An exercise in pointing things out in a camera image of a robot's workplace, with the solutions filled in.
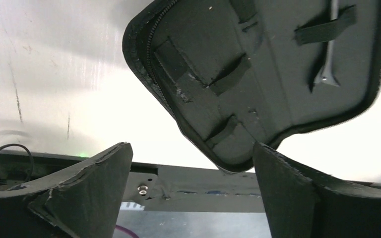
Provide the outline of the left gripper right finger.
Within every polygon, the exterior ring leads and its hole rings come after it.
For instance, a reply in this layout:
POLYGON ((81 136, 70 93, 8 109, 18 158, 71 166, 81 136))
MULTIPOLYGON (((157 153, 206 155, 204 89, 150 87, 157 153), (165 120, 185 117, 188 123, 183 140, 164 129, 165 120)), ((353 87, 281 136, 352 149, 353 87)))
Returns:
POLYGON ((253 164, 274 238, 381 238, 381 183, 336 178, 257 143, 253 164))

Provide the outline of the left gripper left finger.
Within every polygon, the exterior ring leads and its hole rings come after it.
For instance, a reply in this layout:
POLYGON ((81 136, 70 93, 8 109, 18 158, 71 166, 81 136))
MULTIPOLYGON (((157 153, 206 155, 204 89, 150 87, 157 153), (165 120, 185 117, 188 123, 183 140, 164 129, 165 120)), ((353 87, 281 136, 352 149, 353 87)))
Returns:
POLYGON ((0 191, 0 238, 110 238, 133 157, 118 143, 84 161, 0 191))

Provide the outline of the black hair clip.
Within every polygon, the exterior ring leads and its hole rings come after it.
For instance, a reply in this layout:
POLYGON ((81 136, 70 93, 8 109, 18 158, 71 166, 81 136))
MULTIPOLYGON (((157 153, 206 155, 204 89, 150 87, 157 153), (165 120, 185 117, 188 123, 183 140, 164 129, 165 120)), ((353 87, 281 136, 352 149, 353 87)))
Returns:
MULTIPOLYGON (((330 1, 330 20, 336 20, 338 18, 339 0, 330 1)), ((340 84, 332 73, 332 57, 333 57, 334 41, 331 40, 327 43, 326 55, 323 66, 315 76, 311 86, 310 92, 313 93, 316 86, 320 84, 327 84, 335 87, 339 87, 340 84)))

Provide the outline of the black zip tool case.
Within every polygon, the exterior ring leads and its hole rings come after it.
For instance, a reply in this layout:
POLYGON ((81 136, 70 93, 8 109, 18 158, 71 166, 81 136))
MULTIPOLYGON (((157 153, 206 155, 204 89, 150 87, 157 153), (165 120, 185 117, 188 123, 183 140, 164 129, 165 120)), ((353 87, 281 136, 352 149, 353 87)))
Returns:
POLYGON ((349 121, 381 87, 381 0, 155 0, 125 28, 125 61, 181 133, 227 173, 257 143, 349 121), (310 86, 334 41, 340 86, 310 86))

